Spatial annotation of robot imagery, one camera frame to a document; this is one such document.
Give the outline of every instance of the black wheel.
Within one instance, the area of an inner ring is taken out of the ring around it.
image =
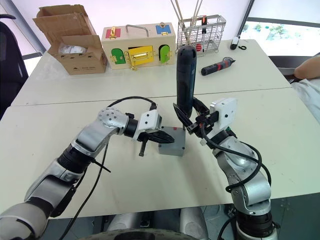
[[[197,240],[196,238],[164,229],[119,229],[80,238],[79,240]]]

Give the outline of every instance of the person's arm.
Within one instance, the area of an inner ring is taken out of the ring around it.
[[[299,79],[314,79],[320,77],[320,55],[312,57],[294,70],[294,76]]]

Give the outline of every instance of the wire basket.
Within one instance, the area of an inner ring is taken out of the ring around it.
[[[196,20],[201,21],[204,16],[197,16]],[[184,19],[184,25],[178,24],[178,39],[176,49],[184,45],[193,45],[198,56],[204,56],[206,52],[218,52],[222,33],[226,20],[221,15],[210,15],[207,17],[207,25],[190,26],[192,19]]]

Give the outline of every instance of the white table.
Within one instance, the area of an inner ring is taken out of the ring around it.
[[[198,57],[194,94],[289,88],[255,40],[240,40],[247,50],[230,50],[222,41],[218,53]],[[201,68],[236,60],[228,69],[202,76]],[[69,75],[62,65],[45,53],[12,106],[117,100],[128,96],[169,97],[177,95],[176,65],[112,70],[105,73]]]
[[[226,97],[238,99],[232,130],[241,141],[255,146],[272,175],[272,198],[320,192],[320,125],[292,88],[197,95],[209,105]],[[153,99],[163,125],[180,126],[172,103],[175,97]],[[25,192],[76,134],[93,121],[110,101],[12,106],[0,121],[0,212],[23,201]],[[142,100],[117,106],[123,113],[149,109]],[[141,144],[125,136],[110,140],[106,166],[80,216],[173,209],[231,203],[227,180],[211,150],[195,135],[186,136],[183,157],[158,154],[149,142],[145,156]],[[61,217],[73,217],[96,179],[91,165]]]

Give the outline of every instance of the green door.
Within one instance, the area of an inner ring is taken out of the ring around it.
[[[170,47],[168,45],[161,45],[159,47],[159,58],[162,64],[170,59]]]
[[[125,64],[125,56],[120,48],[114,48],[111,50],[112,58],[114,59],[115,64]]]

